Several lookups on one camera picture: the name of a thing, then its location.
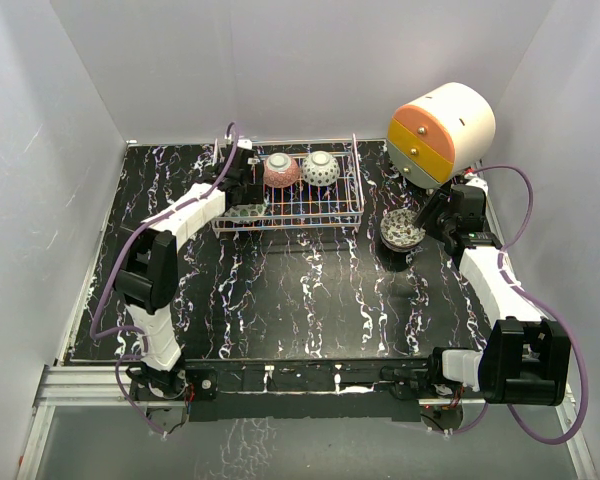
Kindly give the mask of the green leaf bowl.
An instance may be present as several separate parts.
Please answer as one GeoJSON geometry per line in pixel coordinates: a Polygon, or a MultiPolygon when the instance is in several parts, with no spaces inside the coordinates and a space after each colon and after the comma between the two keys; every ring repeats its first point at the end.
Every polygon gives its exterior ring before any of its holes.
{"type": "Polygon", "coordinates": [[[225,212],[225,217],[234,224],[249,224],[262,217],[266,209],[266,203],[235,205],[225,212]]]}

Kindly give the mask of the red dotted pink bowl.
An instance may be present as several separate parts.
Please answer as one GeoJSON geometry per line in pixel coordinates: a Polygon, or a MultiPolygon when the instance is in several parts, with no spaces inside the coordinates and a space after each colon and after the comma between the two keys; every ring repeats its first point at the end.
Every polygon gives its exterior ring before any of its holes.
{"type": "Polygon", "coordinates": [[[426,232],[414,226],[415,217],[416,213],[407,208],[389,211],[380,222],[383,243],[397,246],[420,244],[426,232]]]}

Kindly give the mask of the red lattice blue-inside bowl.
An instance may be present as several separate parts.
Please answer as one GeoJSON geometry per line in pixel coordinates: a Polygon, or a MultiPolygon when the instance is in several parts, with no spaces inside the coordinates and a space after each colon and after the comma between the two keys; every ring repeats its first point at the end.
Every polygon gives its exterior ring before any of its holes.
{"type": "Polygon", "coordinates": [[[415,244],[415,245],[408,245],[408,246],[397,246],[397,245],[393,245],[393,244],[389,244],[389,243],[384,243],[383,245],[389,251],[394,252],[394,253],[400,253],[400,254],[406,254],[406,253],[414,252],[418,248],[420,248],[420,244],[419,243],[415,244]]]}

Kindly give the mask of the white wire dish rack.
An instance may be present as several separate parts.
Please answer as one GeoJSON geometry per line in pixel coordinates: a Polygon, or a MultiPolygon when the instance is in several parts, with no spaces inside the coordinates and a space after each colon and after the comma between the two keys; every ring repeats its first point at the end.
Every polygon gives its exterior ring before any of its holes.
{"type": "Polygon", "coordinates": [[[300,179],[285,188],[264,185],[262,212],[251,210],[248,215],[224,214],[212,220],[215,234],[291,229],[350,228],[357,231],[362,223],[365,197],[361,186],[360,155],[355,137],[347,140],[316,140],[301,143],[291,141],[256,143],[260,166],[269,153],[283,150],[298,164],[313,149],[325,150],[336,159],[340,175],[331,186],[311,186],[300,179]]]}

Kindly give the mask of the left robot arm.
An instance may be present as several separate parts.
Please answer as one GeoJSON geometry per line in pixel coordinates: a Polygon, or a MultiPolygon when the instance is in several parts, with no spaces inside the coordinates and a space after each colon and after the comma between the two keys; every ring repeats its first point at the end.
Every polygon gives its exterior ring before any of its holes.
{"type": "Polygon", "coordinates": [[[178,251],[212,220],[262,197],[252,180],[255,157],[251,141],[229,144],[226,157],[206,167],[182,197],[122,238],[113,289],[142,342],[140,369],[130,377],[158,397],[177,398],[187,383],[171,319],[180,282],[178,251]]]}

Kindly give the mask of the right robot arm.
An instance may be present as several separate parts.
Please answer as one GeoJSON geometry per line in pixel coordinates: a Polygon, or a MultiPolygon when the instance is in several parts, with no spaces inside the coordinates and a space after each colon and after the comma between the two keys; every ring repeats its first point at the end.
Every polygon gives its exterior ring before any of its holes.
{"type": "Polygon", "coordinates": [[[480,350],[437,347],[428,359],[427,388],[446,397],[461,386],[490,404],[555,406],[564,398],[571,342],[565,329],[518,293],[502,244],[486,225],[486,194],[478,186],[445,184],[415,224],[444,245],[488,317],[480,350]]]}

